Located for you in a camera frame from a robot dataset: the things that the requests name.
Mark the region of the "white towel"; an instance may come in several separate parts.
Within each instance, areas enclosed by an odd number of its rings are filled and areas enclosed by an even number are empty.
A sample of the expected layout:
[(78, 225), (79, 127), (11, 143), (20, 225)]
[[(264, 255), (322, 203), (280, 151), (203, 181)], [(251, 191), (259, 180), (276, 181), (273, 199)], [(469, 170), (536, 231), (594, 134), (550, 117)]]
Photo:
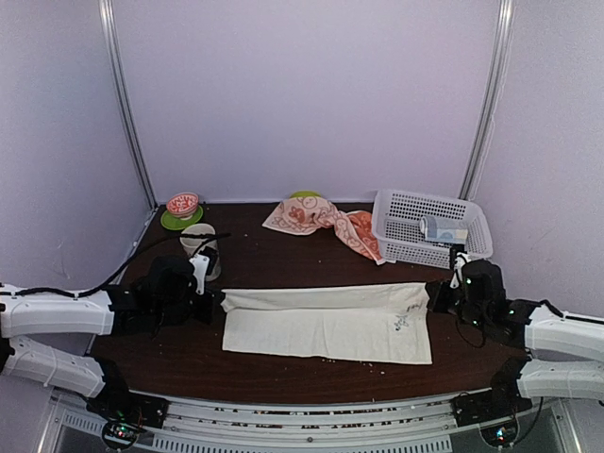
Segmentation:
[(432, 363), (422, 283), (226, 291), (222, 347), (238, 353)]

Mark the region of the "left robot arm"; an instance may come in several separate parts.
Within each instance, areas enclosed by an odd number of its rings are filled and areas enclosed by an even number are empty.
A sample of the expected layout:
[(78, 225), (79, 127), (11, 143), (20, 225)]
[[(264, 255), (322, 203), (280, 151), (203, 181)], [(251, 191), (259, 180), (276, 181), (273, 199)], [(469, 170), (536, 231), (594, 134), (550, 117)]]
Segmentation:
[(1, 290), (1, 373), (78, 394), (88, 411), (110, 422), (162, 426), (166, 399), (132, 392), (117, 364), (75, 356), (34, 341), (37, 334), (158, 335), (189, 319), (210, 323), (215, 261), (163, 257), (131, 285), (107, 283), (78, 294), (51, 288)]

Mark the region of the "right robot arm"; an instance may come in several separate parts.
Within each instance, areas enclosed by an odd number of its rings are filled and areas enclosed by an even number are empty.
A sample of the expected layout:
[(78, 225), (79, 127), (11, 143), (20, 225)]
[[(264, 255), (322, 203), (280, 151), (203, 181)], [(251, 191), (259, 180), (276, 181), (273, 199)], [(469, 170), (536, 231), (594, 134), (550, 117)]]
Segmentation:
[(603, 399), (603, 321), (547, 300), (509, 299), (499, 266), (458, 258), (448, 282), (426, 286), (428, 310), (447, 313), (482, 340), (523, 351), (507, 359), (487, 391), (455, 397), (458, 426), (511, 417), (535, 398)]

